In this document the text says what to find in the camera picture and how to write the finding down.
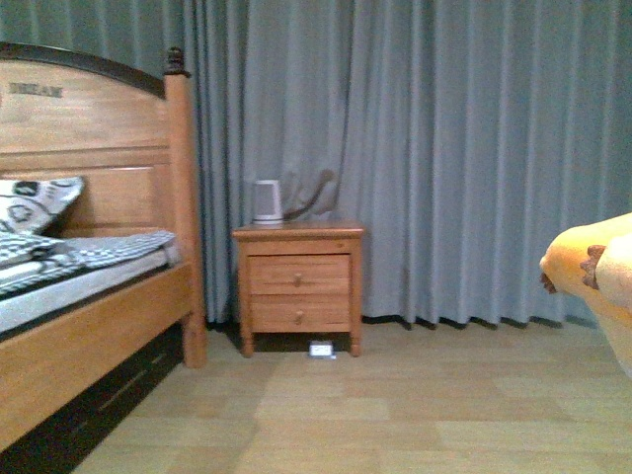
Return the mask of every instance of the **nightstand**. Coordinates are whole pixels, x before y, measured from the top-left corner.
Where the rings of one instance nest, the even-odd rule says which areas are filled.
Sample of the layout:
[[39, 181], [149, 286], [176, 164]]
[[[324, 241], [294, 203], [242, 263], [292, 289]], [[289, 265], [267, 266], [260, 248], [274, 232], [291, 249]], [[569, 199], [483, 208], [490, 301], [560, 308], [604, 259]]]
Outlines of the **nightstand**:
[[361, 236], [353, 221], [248, 225], [239, 247], [242, 354], [254, 333], [350, 333], [360, 353]]

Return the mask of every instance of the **wooden bed frame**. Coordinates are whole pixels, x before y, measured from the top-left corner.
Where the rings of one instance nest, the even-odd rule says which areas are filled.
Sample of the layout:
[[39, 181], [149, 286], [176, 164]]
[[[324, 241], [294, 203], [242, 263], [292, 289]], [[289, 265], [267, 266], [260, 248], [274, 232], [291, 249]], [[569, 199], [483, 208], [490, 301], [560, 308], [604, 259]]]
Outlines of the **wooden bed frame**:
[[176, 49], [163, 84], [96, 56], [0, 42], [0, 178], [86, 182], [47, 234], [169, 229], [184, 257], [0, 343], [0, 451], [178, 321], [186, 366], [204, 365], [188, 77]]

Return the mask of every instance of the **mattress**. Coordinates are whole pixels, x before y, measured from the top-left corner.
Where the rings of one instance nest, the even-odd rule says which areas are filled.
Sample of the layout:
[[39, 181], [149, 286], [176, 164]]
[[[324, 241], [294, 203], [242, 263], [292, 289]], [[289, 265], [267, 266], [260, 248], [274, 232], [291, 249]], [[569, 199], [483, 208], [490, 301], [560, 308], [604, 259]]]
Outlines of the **mattress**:
[[[141, 277], [157, 269], [173, 267], [180, 253], [175, 241], [133, 260], [125, 260], [104, 268], [52, 282], [23, 294], [0, 300], [0, 340], [16, 334], [24, 326], [32, 327], [42, 317]], [[21, 264], [24, 272], [28, 264]]]

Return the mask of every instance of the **bedsheet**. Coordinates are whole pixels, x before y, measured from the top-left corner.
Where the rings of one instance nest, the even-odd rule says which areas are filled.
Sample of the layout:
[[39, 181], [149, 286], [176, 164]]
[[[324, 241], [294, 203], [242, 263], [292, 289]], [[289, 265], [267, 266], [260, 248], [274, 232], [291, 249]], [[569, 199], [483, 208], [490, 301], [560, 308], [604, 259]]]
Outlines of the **bedsheet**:
[[172, 244], [161, 230], [125, 237], [51, 239], [0, 232], [0, 299], [42, 284], [140, 258]]

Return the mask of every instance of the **wooden floor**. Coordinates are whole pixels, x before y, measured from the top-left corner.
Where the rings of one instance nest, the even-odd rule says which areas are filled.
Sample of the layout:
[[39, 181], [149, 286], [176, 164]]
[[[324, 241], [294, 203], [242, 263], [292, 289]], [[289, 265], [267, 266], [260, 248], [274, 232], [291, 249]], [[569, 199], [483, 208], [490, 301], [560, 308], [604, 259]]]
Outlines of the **wooden floor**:
[[599, 330], [362, 330], [335, 360], [300, 336], [244, 359], [212, 332], [208, 366], [178, 367], [75, 472], [632, 472], [632, 380]]

